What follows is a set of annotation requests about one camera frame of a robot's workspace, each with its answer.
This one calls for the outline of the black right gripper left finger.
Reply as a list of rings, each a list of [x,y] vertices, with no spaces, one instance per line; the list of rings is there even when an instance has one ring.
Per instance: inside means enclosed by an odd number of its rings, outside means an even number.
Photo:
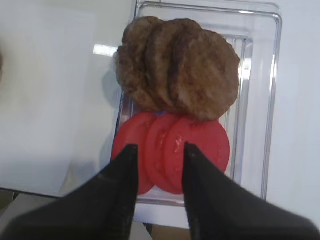
[[[127,145],[86,184],[14,218],[2,240],[127,240],[138,195],[138,146]]]

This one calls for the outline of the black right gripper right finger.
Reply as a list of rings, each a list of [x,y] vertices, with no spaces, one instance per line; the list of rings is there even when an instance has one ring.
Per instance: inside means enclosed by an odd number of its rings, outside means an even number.
[[[318,240],[307,218],[248,192],[195,145],[184,145],[182,188],[193,240]]]

